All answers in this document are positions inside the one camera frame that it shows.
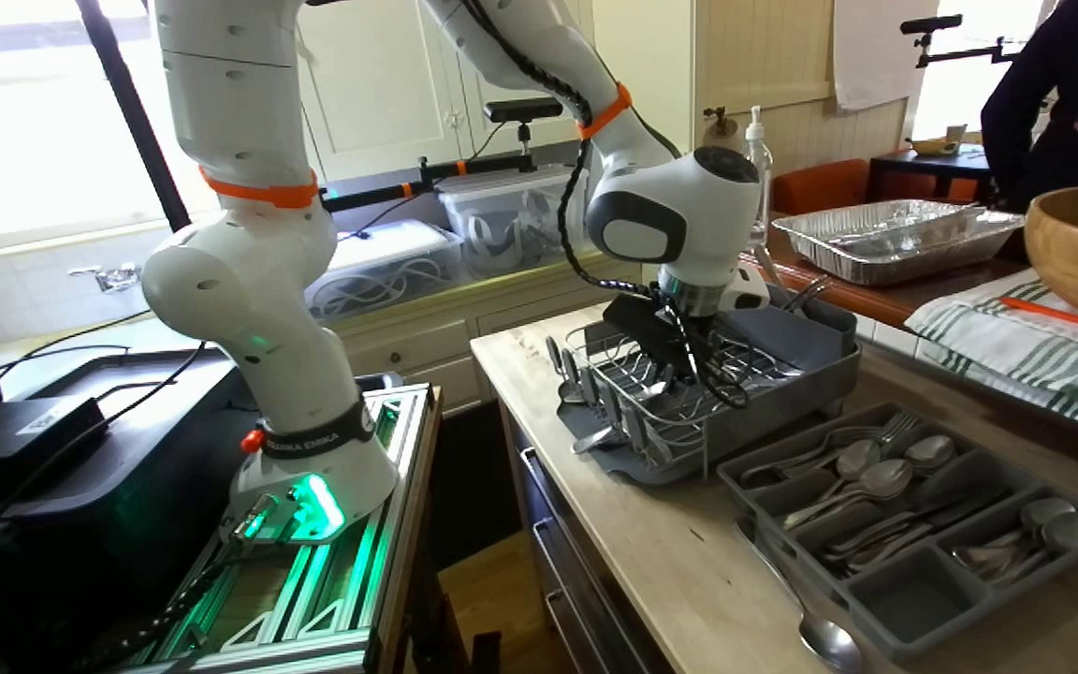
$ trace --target window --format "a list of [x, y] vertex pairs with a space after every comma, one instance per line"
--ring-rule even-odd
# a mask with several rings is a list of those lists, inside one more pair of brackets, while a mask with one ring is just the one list
[[[964, 14], [964, 25], [936, 32], [928, 53], [984, 49], [997, 38], [1004, 38], [1004, 53], [1020, 53], [1052, 7], [1056, 0], [941, 0], [936, 14]], [[1004, 73], [1006, 65], [990, 55], [928, 65], [914, 96], [910, 140], [941, 140], [952, 125], [979, 133]]]
[[[213, 210], [180, 155], [143, 0], [97, 0], [188, 210]], [[75, 0], [0, 0], [0, 246], [168, 230]]]

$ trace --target person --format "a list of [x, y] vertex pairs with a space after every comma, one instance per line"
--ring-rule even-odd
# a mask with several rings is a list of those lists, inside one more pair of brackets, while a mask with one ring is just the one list
[[[1049, 95], [1056, 104], [1035, 143]], [[1059, 0], [1004, 73], [982, 110], [982, 136], [1004, 210], [1027, 215], [1035, 195], [1078, 185], [1078, 0]]]

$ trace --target floor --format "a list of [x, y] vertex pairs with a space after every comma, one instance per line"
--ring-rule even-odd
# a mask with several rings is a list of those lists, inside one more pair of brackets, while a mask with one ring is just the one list
[[528, 533], [513, 533], [440, 573], [452, 602], [471, 672], [563, 674], [574, 672], [538, 601]]

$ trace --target metal dish rack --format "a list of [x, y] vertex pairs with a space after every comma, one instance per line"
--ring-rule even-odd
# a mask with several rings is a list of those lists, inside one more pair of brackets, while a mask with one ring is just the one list
[[843, 332], [783, 309], [733, 312], [712, 329], [700, 372], [717, 372], [717, 386], [683, 382], [637, 340], [591, 329], [602, 327], [568, 332], [559, 351], [563, 414], [574, 435], [611, 427], [613, 443], [591, 456], [637, 483], [707, 477], [769, 430], [834, 407], [856, 379], [856, 350], [843, 350]]

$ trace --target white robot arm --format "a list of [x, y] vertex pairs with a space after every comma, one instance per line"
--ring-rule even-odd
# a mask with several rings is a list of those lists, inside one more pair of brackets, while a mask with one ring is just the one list
[[[143, 294], [160, 321], [216, 340], [244, 372], [263, 427], [235, 511], [284, 497], [289, 541], [322, 543], [397, 487], [339, 332], [302, 309], [339, 235], [306, 166], [297, 74], [302, 0], [156, 0], [180, 143], [224, 215], [156, 246]], [[498, 87], [549, 89], [577, 110], [602, 166], [591, 239], [663, 264], [659, 297], [685, 319], [733, 301], [733, 264], [762, 215], [754, 166], [727, 151], [675, 159], [629, 110], [563, 0], [427, 0], [452, 44]]]

